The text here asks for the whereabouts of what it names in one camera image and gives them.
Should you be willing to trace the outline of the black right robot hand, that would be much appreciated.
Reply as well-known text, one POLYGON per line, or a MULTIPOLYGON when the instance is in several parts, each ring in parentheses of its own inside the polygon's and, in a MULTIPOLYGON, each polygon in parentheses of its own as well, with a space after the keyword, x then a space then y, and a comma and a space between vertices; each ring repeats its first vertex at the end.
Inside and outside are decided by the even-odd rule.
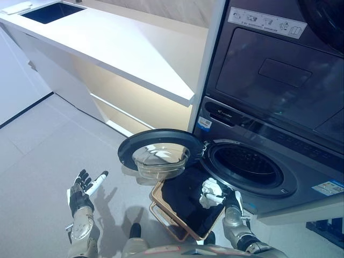
POLYGON ((205 198, 218 204, 222 204, 225 210, 234 208, 243 214, 243 208, 241 203, 241 193, 234 191, 231 188, 227 188, 223 196, 216 196, 213 193, 205 193, 205 198))

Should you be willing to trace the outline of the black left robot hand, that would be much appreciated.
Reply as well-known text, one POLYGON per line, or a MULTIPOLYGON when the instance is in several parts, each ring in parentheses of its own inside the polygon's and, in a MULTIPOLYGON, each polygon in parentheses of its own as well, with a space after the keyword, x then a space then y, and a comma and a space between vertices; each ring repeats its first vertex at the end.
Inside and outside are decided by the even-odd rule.
POLYGON ((67 190, 67 201, 72 216, 83 207, 90 207, 94 211, 90 196, 98 190, 108 174, 108 171, 103 171, 95 180, 92 180, 85 169, 79 172, 73 185, 67 190))

